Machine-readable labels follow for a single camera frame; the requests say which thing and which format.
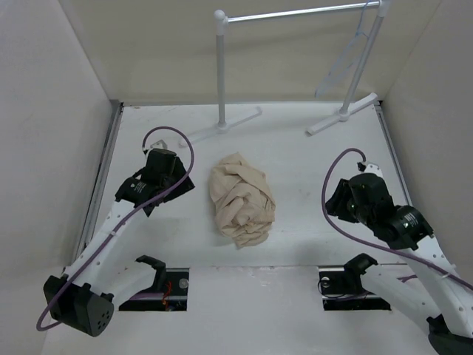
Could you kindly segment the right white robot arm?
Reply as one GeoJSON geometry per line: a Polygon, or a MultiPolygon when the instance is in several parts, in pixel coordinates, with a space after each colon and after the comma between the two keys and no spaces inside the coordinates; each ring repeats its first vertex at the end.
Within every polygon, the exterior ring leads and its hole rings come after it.
{"type": "Polygon", "coordinates": [[[417,209],[394,204],[381,174],[372,172],[340,180],[321,204],[327,219],[367,227],[384,242],[382,251],[407,263],[427,294],[388,274],[368,254],[344,264],[348,291],[368,291],[386,300],[427,335],[437,354],[472,353],[472,285],[458,276],[417,209]]]}

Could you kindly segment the beige trousers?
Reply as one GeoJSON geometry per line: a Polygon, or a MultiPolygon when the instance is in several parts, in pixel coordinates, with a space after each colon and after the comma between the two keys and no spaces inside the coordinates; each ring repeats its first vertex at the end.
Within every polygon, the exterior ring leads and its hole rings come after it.
{"type": "Polygon", "coordinates": [[[268,239],[276,201],[264,172],[236,152],[211,168],[208,188],[217,229],[238,249],[258,246],[268,239]]]}

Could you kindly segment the translucent blue clothes hanger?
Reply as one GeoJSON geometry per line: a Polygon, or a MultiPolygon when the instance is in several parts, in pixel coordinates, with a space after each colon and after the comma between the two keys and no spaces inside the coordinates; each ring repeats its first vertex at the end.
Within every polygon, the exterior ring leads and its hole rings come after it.
{"type": "Polygon", "coordinates": [[[361,54],[364,49],[364,45],[367,44],[370,39],[368,32],[364,30],[364,14],[367,9],[379,8],[380,1],[365,1],[364,3],[358,4],[343,4],[329,7],[319,7],[313,9],[313,12],[319,11],[320,13],[332,13],[342,11],[360,10],[361,15],[358,20],[355,34],[342,50],[341,55],[336,59],[336,62],[330,68],[328,74],[324,77],[321,83],[317,86],[314,92],[316,99],[320,98],[329,91],[331,88],[340,83],[344,77],[348,74],[352,67],[359,63],[361,60],[361,54]]]}

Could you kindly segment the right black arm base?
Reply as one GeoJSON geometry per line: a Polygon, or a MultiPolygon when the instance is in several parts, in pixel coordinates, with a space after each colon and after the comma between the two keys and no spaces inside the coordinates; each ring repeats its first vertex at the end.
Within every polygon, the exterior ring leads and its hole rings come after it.
{"type": "Polygon", "coordinates": [[[378,265],[367,254],[359,254],[342,266],[319,267],[318,291],[325,311],[391,311],[391,305],[363,288],[361,275],[378,265]]]}

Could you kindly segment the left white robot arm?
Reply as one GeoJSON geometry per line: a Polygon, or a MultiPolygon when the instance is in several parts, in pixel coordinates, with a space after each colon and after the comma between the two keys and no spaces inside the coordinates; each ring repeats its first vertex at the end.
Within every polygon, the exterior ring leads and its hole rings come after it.
{"type": "Polygon", "coordinates": [[[160,204],[194,188],[188,175],[175,152],[147,152],[145,166],[121,184],[90,244],[60,277],[45,282],[46,311],[56,324],[97,337],[134,295],[163,291],[166,264],[139,249],[132,233],[160,204]]]}

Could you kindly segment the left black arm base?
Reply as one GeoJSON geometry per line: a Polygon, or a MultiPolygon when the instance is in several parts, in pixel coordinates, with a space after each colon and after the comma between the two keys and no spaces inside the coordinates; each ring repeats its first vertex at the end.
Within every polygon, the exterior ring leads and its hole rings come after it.
{"type": "Polygon", "coordinates": [[[190,269],[159,267],[151,286],[137,292],[119,306],[128,312],[187,311],[190,269]]]}

